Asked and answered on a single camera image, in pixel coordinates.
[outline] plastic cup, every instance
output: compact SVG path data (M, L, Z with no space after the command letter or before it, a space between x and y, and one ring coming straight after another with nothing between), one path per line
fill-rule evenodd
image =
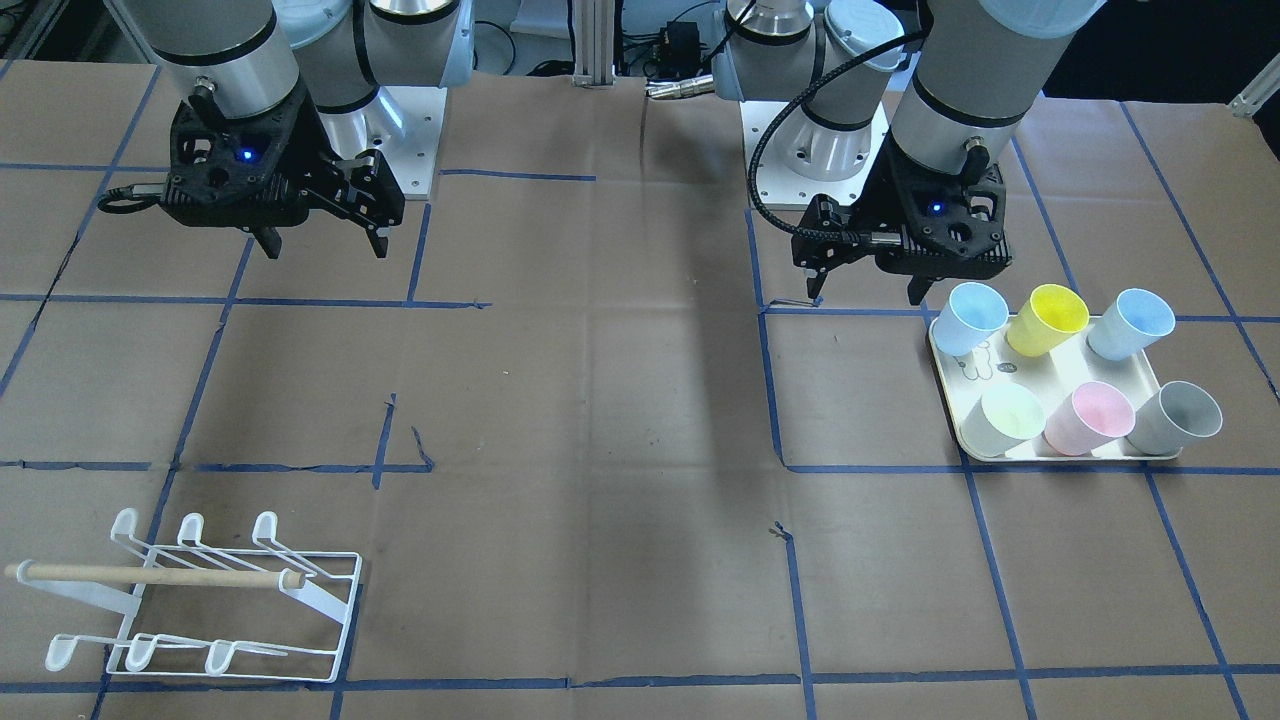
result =
M1009 322L1009 305L991 286L960 283L933 323L933 346L952 356L966 355Z
M1048 416L1044 439L1062 455L1084 455L1133 430L1133 405L1115 386L1080 384Z
M1158 295L1132 287L1093 324L1085 341L1107 360L1124 360L1174 332L1174 311Z
M1174 380L1138 410L1129 445L1147 455L1176 455L1222 429L1222 409L1194 383Z
M1089 306L1079 295L1060 284L1042 284L1009 322L1005 337L1019 355L1039 357L1088 324Z
M1044 409L1036 393L1016 383L991 386L960 424L975 455L996 457L1044 432Z

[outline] white tray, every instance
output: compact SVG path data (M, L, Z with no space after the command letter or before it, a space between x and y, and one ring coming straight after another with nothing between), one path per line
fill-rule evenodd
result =
M1089 328L1097 323L1089 320ZM1059 454L1044 442L1044 436L1029 439L1004 455L991 457L974 452L965 442L961 425L969 411L978 404L982 392L998 383L1018 383L1036 393L1044 414L1050 415L1066 400L1076 386L1088 380L1102 380L1115 386L1129 398L1134 410L1142 407L1160 389L1156 373L1151 369L1146 352L1138 352L1119 363L1098 357L1085 343L1089 328L1076 333L1062 345L1039 357L1024 357L1005 342L1004 328L987 338L970 354L952 357L940 352L933 345L933 325L929 325L929 351L942 384L942 400L951 416L960 447L983 462L1080 462L1093 460L1171 460L1174 455L1144 455L1125 439L1116 439L1078 456Z

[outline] wooden dowel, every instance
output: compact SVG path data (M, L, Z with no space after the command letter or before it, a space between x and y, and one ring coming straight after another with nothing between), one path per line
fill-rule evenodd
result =
M284 587L298 589L306 578L297 570L280 570ZM205 570L189 568L116 568L111 565L52 565L33 562L27 566L28 580L88 580L95 583L145 583L148 585L198 585L210 588L275 588L280 573L253 570ZM18 578L18 565L4 569L8 578Z

